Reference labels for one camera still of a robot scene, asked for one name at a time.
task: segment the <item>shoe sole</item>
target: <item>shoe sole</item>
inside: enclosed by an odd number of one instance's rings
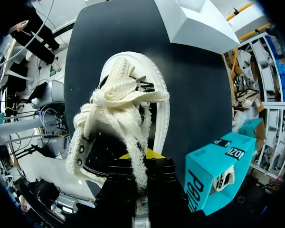
[[[136,53],[136,52],[121,52],[112,57],[110,57],[104,67],[102,69],[100,75],[100,83],[103,79],[108,76],[113,68],[113,65],[118,57],[126,58],[130,64],[135,66],[134,72],[131,76],[135,78],[140,78],[142,76],[146,76],[144,81],[153,83],[155,91],[163,91],[167,92],[167,86],[163,79],[163,76],[159,70],[159,68],[150,60],[147,56]],[[156,112],[156,130],[155,130],[155,138],[154,138],[154,146],[153,150],[158,154],[162,153],[163,146],[165,143],[165,139],[168,132],[170,120],[170,102],[165,101],[161,103],[157,103],[157,112]]]
[[[56,54],[58,54],[60,51],[64,51],[64,50],[66,50],[66,49],[68,49],[68,46],[66,46],[64,49],[61,49],[61,50],[59,50],[59,51],[53,51],[53,54],[54,55],[56,55]]]

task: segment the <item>shelving unit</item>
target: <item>shelving unit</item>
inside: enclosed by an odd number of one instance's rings
[[[285,101],[283,98],[283,91],[282,91],[282,82],[281,82],[281,77],[279,74],[279,69],[277,66],[276,58],[274,56],[274,53],[266,39],[266,37],[270,37],[271,40],[275,40],[275,37],[268,35],[266,32],[259,34],[257,36],[254,36],[244,42],[241,43],[239,46],[239,49],[243,49],[247,52],[250,52],[250,54],[254,55],[255,57],[257,54],[262,53],[260,52],[261,47],[264,48],[269,56],[273,60],[273,64],[270,66],[274,69],[273,71],[271,70],[271,77],[268,78],[268,72],[266,77],[263,75],[264,71],[263,69],[266,69],[266,67],[270,67],[268,63],[261,62],[259,63],[257,58],[257,66],[259,69],[259,75],[258,77],[258,83],[260,85],[260,94],[264,94],[264,100],[263,106],[264,106],[264,111],[266,113],[266,117],[264,118],[264,123],[266,125],[266,138],[269,139],[268,132],[271,130],[275,131],[275,139],[274,139],[274,144],[268,146],[264,145],[262,149],[260,150],[259,154],[257,157],[254,157],[251,163],[251,167],[264,173],[265,175],[268,175],[274,179],[277,179],[280,177],[282,174],[283,168],[285,167],[285,131],[283,131],[283,120],[284,120],[284,114],[285,114]],[[260,42],[261,45],[253,45],[256,42]],[[279,61],[283,61],[285,64],[285,48],[281,46],[278,48],[279,51],[282,52],[282,56],[284,58],[280,58],[279,55]],[[274,90],[266,90],[266,85],[264,80],[272,80],[272,81],[267,81],[267,83],[273,83],[274,84]],[[273,101],[275,100],[275,93],[280,93],[281,94],[281,99],[280,101]],[[278,111],[278,121],[276,123],[276,127],[271,128],[269,125],[269,118],[270,118],[270,111],[277,110]]]

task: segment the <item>wire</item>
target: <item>wire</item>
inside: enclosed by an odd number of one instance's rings
[[[41,139],[42,145],[43,145],[43,146],[47,146],[48,143],[49,143],[49,141],[50,141],[50,139],[51,139],[51,135],[50,135],[50,137],[48,138],[47,144],[44,144],[44,142],[43,142],[43,140],[42,140],[42,136],[40,136],[40,139]]]
[[[35,10],[38,12],[38,13],[40,13],[43,17],[46,17],[43,13],[41,13],[38,9],[36,9],[35,8]],[[58,29],[56,28],[56,26],[53,24],[53,22],[49,19],[49,18],[47,18],[47,20],[49,20],[49,22],[51,22],[51,24],[54,26],[54,29],[56,30],[56,32],[58,31]],[[68,45],[62,38],[61,38],[61,36],[59,35],[59,37],[60,37],[60,39],[62,40],[62,42],[64,42],[66,45]]]
[[[7,109],[10,109],[10,110],[12,110],[12,111],[14,111],[14,112],[19,112],[19,113],[21,113],[21,111],[19,111],[19,110],[17,110],[17,109],[13,109],[13,108],[10,108],[10,107],[6,107],[5,110],[7,110]]]
[[[44,22],[43,22],[42,25],[40,26],[39,30],[35,33],[35,35],[33,36],[33,38],[32,38],[19,52],[17,52],[16,54],[14,54],[14,55],[13,55],[12,57],[10,57],[8,60],[6,60],[6,61],[4,61],[3,63],[1,63],[1,64],[0,64],[0,67],[3,66],[4,64],[8,63],[8,62],[11,61],[12,59],[14,59],[17,55],[20,54],[21,51],[23,51],[25,48],[27,48],[28,45],[31,44],[31,42],[33,42],[33,40],[36,38],[36,36],[39,34],[39,32],[42,30],[43,26],[45,25],[45,23],[46,23],[46,21],[47,21],[47,19],[48,19],[48,16],[49,16],[49,14],[50,14],[50,12],[51,12],[51,10],[52,10],[53,4],[54,4],[54,0],[52,0],[52,3],[51,3],[51,5],[50,5],[50,7],[49,7],[49,11],[48,11],[48,13],[47,13],[47,15],[46,15],[46,19],[44,20]]]
[[[19,147],[18,147],[18,149],[16,150],[16,151],[18,151],[19,150],[19,148],[20,148],[20,146],[21,146],[21,140],[20,140],[20,142],[19,143],[17,143],[16,141],[15,141],[15,144],[18,144],[19,145]]]
[[[26,145],[25,145],[24,147],[22,147],[21,149],[17,149],[14,153],[16,153],[16,152],[18,152],[18,151],[23,150],[24,148],[26,148],[26,147],[30,144],[30,142],[32,141],[32,139],[33,139],[33,137],[31,137],[31,139],[29,140],[28,144],[26,144]]]

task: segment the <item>cardboard box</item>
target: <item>cardboard box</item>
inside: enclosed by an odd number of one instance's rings
[[[231,50],[225,53],[227,66],[231,69],[234,61],[235,51]]]
[[[256,139],[228,133],[186,156],[185,192],[191,211],[202,209],[209,215],[235,197],[248,171]],[[234,166],[235,182],[222,191],[211,191],[213,180]]]
[[[260,94],[256,97],[254,103],[256,104],[256,108],[257,108],[258,113],[260,113],[261,111],[264,110],[264,106],[263,106],[263,103],[261,101]]]
[[[266,129],[262,118],[247,120],[239,129],[239,133],[256,138],[257,151],[260,151],[265,145]]]

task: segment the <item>shoelace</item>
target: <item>shoelace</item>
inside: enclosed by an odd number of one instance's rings
[[[139,83],[130,77],[133,71],[134,66],[130,65],[126,58],[117,58],[106,83],[102,88],[93,92],[90,103],[83,105],[81,112],[74,117],[76,130],[69,153],[70,155],[76,154],[82,137],[91,138],[91,134],[97,129],[98,122],[109,124],[126,145],[138,188],[145,189],[147,175],[143,157],[147,151],[151,125],[148,103],[166,101],[169,99],[169,93],[136,91]],[[139,104],[144,108],[143,123],[141,123],[141,115],[137,108]],[[70,155],[66,163],[67,169],[71,173],[76,173],[74,170],[76,158]]]

